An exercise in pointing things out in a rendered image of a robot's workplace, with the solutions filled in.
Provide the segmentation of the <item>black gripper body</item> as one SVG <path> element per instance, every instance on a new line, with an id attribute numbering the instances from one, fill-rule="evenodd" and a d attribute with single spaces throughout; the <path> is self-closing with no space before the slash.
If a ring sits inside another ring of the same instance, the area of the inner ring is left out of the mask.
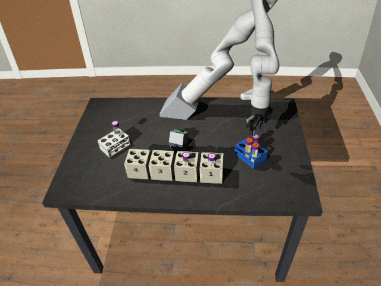
<path id="1" fill-rule="evenodd" d="M 261 116 L 261 120 L 263 120 L 263 114 L 268 113 L 269 109 L 270 106 L 268 106 L 267 108 L 256 108 L 251 104 L 251 116 L 253 115 L 253 120 L 257 122 L 258 116 Z"/>

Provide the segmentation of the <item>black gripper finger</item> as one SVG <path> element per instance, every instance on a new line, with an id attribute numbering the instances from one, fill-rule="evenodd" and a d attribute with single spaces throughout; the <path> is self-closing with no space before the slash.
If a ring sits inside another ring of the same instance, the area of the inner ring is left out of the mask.
<path id="1" fill-rule="evenodd" d="M 255 128 L 258 126 L 260 120 L 261 116 L 258 116 L 257 122 L 255 123 L 253 121 L 253 115 L 250 118 L 245 119 L 246 128 L 250 130 L 250 135 L 255 136 Z M 252 125 L 254 125 L 254 127 Z"/>
<path id="2" fill-rule="evenodd" d="M 263 114 L 263 120 L 261 120 L 261 122 L 260 122 L 260 129 L 261 130 L 265 129 L 267 121 L 270 120 L 272 111 L 273 111 L 273 109 L 270 107 L 268 113 L 267 114 Z M 266 115 L 268 115 L 268 117 L 266 117 Z"/>

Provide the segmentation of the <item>white tube rack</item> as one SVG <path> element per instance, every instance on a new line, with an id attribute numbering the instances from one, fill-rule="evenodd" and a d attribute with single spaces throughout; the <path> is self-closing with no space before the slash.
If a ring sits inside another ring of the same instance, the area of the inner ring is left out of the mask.
<path id="1" fill-rule="evenodd" d="M 108 138 L 108 136 L 110 135 L 114 135 L 114 137 Z M 120 135 L 121 135 L 121 138 L 119 138 Z M 107 139 L 107 140 L 105 142 L 101 142 L 101 140 L 103 139 Z M 129 136 L 120 129 L 120 133 L 118 135 L 116 135 L 113 131 L 109 133 L 108 135 L 104 136 L 103 138 L 99 139 L 98 144 L 99 144 L 100 150 L 103 151 L 110 158 L 113 155 L 120 152 L 121 150 L 128 147 L 130 145 L 130 140 L 129 140 Z"/>

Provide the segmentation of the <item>blue tube rack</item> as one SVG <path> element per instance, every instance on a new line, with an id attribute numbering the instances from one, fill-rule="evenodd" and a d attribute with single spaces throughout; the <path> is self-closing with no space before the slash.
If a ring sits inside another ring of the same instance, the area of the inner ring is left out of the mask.
<path id="1" fill-rule="evenodd" d="M 247 153 L 245 151 L 245 146 L 246 146 L 245 140 L 246 139 L 244 139 L 243 141 L 241 141 L 241 142 L 239 142 L 238 144 L 235 145 L 235 154 L 240 159 L 242 159 L 246 164 L 248 164 L 250 167 L 255 169 L 256 167 L 258 167 L 259 165 L 261 165 L 265 161 L 267 161 L 268 151 L 265 150 L 262 146 L 260 146 L 259 149 L 264 150 L 264 152 L 261 152 L 260 150 L 258 150 L 258 156 L 257 157 L 253 157 L 253 156 L 251 156 L 251 152 Z M 247 154 L 250 157 L 247 158 L 245 156 L 245 154 Z M 254 162 L 251 161 L 251 158 L 254 160 Z"/>

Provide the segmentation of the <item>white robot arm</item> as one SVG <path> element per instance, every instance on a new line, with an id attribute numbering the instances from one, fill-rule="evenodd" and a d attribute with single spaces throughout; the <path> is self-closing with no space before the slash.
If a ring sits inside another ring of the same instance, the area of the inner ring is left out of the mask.
<path id="1" fill-rule="evenodd" d="M 251 100 L 256 108 L 267 108 L 271 100 L 272 81 L 262 74 L 276 74 L 279 59 L 274 47 L 274 29 L 268 12 L 277 0 L 251 0 L 252 9 L 241 14 L 227 35 L 211 55 L 215 69 L 204 67 L 182 91 L 183 99 L 194 104 L 210 87 L 225 76 L 234 66 L 229 55 L 233 45 L 246 42 L 255 30 L 255 48 L 267 55 L 254 55 L 250 60 L 253 88 L 241 93 L 242 100 Z"/>

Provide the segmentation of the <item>beige block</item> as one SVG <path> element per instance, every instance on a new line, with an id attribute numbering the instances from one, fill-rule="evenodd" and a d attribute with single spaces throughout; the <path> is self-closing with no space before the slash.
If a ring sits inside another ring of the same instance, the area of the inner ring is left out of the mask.
<path id="1" fill-rule="evenodd" d="M 187 151 L 177 151 L 174 163 L 176 181 L 197 182 L 199 170 L 199 152 L 189 152 L 190 161 L 184 162 L 182 154 Z"/>
<path id="2" fill-rule="evenodd" d="M 173 181 L 174 151 L 153 150 L 149 162 L 152 180 Z"/>
<path id="3" fill-rule="evenodd" d="M 149 179 L 150 150 L 129 149 L 124 163 L 127 177 Z"/>
<path id="4" fill-rule="evenodd" d="M 201 154 L 200 162 L 200 182 L 222 184 L 223 173 L 223 153 L 214 153 L 216 155 L 216 161 L 214 163 L 208 162 L 208 155 L 210 153 Z"/>

